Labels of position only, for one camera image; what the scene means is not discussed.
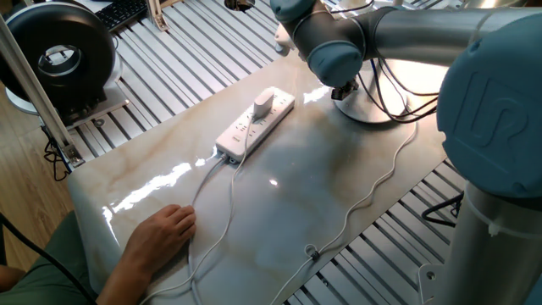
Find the person's bare hand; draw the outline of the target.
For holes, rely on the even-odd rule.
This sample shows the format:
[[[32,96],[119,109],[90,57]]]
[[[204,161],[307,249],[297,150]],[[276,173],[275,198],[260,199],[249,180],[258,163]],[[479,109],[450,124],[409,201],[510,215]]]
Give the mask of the person's bare hand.
[[[151,276],[168,263],[195,232],[194,208],[168,205],[137,225],[121,262],[140,275]]]

